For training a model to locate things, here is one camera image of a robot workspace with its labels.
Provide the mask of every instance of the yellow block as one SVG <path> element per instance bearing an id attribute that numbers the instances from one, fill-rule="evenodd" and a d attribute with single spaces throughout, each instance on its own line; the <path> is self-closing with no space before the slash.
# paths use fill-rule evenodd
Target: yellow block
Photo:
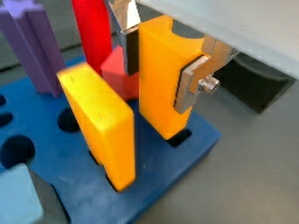
<path id="1" fill-rule="evenodd" d="M 174 109 L 181 70 L 203 54 L 203 39 L 179 37 L 173 26 L 167 16 L 139 26 L 141 113 L 166 140 L 185 129 L 193 110 L 181 115 Z"/>
<path id="2" fill-rule="evenodd" d="M 134 111 L 87 63 L 59 79 L 91 153 L 122 191 L 137 179 Z"/>

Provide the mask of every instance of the purple peg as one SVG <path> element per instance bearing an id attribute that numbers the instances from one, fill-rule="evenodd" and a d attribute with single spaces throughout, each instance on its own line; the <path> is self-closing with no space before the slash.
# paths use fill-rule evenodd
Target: purple peg
<path id="1" fill-rule="evenodd" d="M 35 0 L 5 0 L 0 30 L 38 93 L 59 97 L 62 85 L 57 73 L 66 65 L 43 6 Z"/>

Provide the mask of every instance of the wooden block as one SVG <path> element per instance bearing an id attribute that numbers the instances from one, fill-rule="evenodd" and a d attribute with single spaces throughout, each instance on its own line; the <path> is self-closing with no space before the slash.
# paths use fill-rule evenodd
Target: wooden block
<path id="1" fill-rule="evenodd" d="M 113 52 L 109 10 L 103 0 L 71 0 L 87 62 L 102 75 L 101 65 Z"/>
<path id="2" fill-rule="evenodd" d="M 70 223 L 53 186 L 26 164 L 2 173 L 0 201 L 5 224 Z"/>
<path id="3" fill-rule="evenodd" d="M 167 140 L 186 127 L 193 111 L 181 115 L 174 109 L 181 70 L 202 55 L 202 38 L 177 36 L 173 25 L 162 16 L 139 27 L 141 113 Z"/>
<path id="4" fill-rule="evenodd" d="M 137 178 L 134 112 L 87 63 L 59 72 L 91 153 L 118 191 Z"/>
<path id="5" fill-rule="evenodd" d="M 126 100 L 139 97 L 139 73 L 129 76 L 125 67 L 125 52 L 119 45 L 102 65 L 103 79 Z"/>

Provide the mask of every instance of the blue pegboard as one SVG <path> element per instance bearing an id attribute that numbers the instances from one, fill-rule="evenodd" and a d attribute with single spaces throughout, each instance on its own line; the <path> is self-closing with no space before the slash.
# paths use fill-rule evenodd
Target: blue pegboard
<path id="1" fill-rule="evenodd" d="M 131 187 L 118 193 L 106 179 L 103 167 L 90 156 L 82 133 L 67 133 L 58 127 L 61 112 L 70 106 L 66 96 L 54 99 L 51 95 L 38 95 L 29 78 L 0 88 L 0 94 L 7 99 L 0 114 L 14 113 L 13 122 L 0 128 L 0 145 L 15 135 L 33 139 L 37 154 L 30 166 L 54 184 L 74 224 L 133 222 L 221 138 L 221 133 L 193 113 L 189 122 L 193 135 L 174 148 L 141 116 L 138 102 L 131 101 L 138 178 Z"/>

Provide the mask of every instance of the bolt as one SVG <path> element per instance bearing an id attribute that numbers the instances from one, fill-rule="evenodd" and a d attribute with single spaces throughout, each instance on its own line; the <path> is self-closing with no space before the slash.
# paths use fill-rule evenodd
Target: bolt
<path id="1" fill-rule="evenodd" d="M 209 95 L 213 95 L 221 85 L 219 80 L 214 77 L 207 76 L 205 79 L 201 80 L 201 87 L 199 90 L 206 92 Z"/>

